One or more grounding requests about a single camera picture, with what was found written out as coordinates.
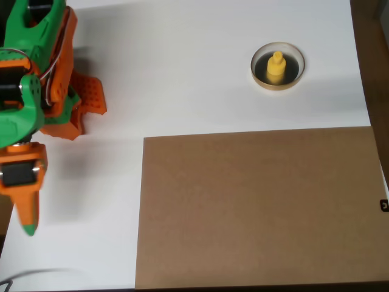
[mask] brown cardboard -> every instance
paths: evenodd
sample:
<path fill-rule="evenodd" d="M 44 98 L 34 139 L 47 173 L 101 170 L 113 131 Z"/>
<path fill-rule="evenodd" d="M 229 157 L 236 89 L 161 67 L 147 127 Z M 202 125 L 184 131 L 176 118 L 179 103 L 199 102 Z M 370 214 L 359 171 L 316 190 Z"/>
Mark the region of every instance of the brown cardboard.
<path fill-rule="evenodd" d="M 9 197 L 0 195 L 0 235 L 5 235 L 7 233 L 12 207 Z"/>
<path fill-rule="evenodd" d="M 146 138 L 136 288 L 389 280 L 371 127 Z"/>

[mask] small round container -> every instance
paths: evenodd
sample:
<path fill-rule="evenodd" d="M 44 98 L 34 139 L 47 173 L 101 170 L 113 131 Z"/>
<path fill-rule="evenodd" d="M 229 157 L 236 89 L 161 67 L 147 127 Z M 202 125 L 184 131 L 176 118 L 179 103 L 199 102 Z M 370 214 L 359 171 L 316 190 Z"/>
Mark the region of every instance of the small round container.
<path fill-rule="evenodd" d="M 279 78 L 272 78 L 267 72 L 267 62 L 274 52 L 282 52 L 286 60 L 285 72 Z M 289 43 L 270 43 L 257 50 L 251 60 L 251 73 L 254 80 L 269 90 L 284 90 L 294 86 L 303 75 L 305 59 L 295 46 Z"/>

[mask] white table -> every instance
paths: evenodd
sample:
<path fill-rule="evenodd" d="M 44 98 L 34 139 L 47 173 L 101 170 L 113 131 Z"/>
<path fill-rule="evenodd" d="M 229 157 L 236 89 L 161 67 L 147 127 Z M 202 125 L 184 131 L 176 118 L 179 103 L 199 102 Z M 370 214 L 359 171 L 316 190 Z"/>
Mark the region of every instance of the white table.
<path fill-rule="evenodd" d="M 74 142 L 35 135 L 49 156 L 40 225 L 28 237 L 12 214 L 0 279 L 65 270 L 13 291 L 134 287 L 144 137 L 370 125 L 349 0 L 127 2 L 77 10 L 76 56 L 103 82 L 108 112 L 86 115 Z M 110 1 L 68 0 L 90 3 Z M 273 41 L 307 62 L 283 92 L 250 76 Z"/>

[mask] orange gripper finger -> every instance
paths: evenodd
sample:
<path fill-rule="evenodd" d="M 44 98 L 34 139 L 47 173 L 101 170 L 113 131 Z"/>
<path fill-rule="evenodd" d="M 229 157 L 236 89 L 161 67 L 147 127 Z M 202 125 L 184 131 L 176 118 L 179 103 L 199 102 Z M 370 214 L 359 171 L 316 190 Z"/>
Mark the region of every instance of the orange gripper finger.
<path fill-rule="evenodd" d="M 34 142 L 0 150 L 0 168 L 23 162 L 33 162 L 31 171 L 35 173 L 36 181 L 31 184 L 6 186 L 3 173 L 3 179 L 0 180 L 0 193 L 10 197 L 24 230 L 27 234 L 33 235 L 38 227 L 39 191 L 47 168 L 45 146 Z"/>

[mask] green tip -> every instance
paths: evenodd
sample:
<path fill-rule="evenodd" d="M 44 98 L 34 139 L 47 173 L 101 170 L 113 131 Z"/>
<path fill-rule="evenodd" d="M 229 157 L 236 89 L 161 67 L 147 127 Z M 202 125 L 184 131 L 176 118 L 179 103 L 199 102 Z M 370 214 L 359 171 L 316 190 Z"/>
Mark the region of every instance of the green tip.
<path fill-rule="evenodd" d="M 29 236 L 33 236 L 36 231 L 36 224 L 23 225 L 23 228 Z"/>

